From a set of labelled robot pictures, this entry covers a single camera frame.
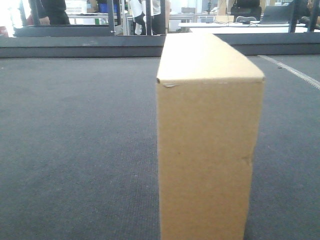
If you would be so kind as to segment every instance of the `metal pole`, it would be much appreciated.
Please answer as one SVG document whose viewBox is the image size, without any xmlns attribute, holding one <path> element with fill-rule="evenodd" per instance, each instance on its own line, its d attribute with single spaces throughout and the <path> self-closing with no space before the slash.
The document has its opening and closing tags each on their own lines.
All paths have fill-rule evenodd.
<svg viewBox="0 0 320 240">
<path fill-rule="evenodd" d="M 39 26 L 40 25 L 40 21 L 39 21 L 39 14 L 38 14 L 38 8 L 37 8 L 36 0 L 30 0 L 30 7 L 32 9 L 33 25 Z"/>
<path fill-rule="evenodd" d="M 106 1 L 108 8 L 108 25 L 109 31 L 115 35 L 115 12 L 114 12 L 114 0 Z"/>
<path fill-rule="evenodd" d="M 152 35 L 152 20 L 151 20 L 151 0 L 145 0 L 146 6 L 146 34 Z"/>
<path fill-rule="evenodd" d="M 300 7 L 301 0 L 295 0 L 293 3 L 293 10 L 291 14 L 291 20 L 289 23 L 289 33 L 294 33 L 296 31 L 297 20 L 299 15 L 299 7 Z"/>
</svg>

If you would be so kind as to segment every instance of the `white shirt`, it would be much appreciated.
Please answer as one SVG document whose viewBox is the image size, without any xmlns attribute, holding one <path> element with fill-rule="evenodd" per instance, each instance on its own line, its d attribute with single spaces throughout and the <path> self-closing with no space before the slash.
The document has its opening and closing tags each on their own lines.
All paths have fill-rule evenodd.
<svg viewBox="0 0 320 240">
<path fill-rule="evenodd" d="M 161 14 L 161 3 L 160 0 L 152 0 L 153 15 Z"/>
</svg>

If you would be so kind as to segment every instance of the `table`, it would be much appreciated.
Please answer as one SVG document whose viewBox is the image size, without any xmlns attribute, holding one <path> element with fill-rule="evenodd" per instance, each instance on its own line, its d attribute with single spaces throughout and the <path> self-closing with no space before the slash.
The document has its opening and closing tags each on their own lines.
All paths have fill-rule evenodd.
<svg viewBox="0 0 320 240">
<path fill-rule="evenodd" d="M 305 24 L 297 24 L 297 27 L 304 27 Z M 182 29 L 182 32 L 189 32 L 191 28 L 278 28 L 278 27 L 289 27 L 289 24 L 259 24 L 258 21 L 252 22 L 251 24 L 242 24 L 239 22 L 226 22 L 226 23 L 205 23 L 205 22 L 182 22 L 179 23 L 179 27 Z"/>
<path fill-rule="evenodd" d="M 288 33 L 288 26 L 278 27 L 206 27 L 190 28 L 190 32 L 197 34 L 267 34 L 267 33 Z M 295 28 L 296 33 L 307 32 L 308 28 L 298 26 Z"/>
</svg>

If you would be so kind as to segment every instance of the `gray carpet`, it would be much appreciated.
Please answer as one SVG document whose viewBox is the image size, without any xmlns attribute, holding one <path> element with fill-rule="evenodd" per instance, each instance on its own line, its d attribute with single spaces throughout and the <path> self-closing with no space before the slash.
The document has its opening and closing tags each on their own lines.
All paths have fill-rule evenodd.
<svg viewBox="0 0 320 240">
<path fill-rule="evenodd" d="M 245 239 L 318 240 L 320 92 L 250 59 L 267 82 Z M 0 59 L 0 240 L 160 239 L 158 64 Z"/>
</svg>

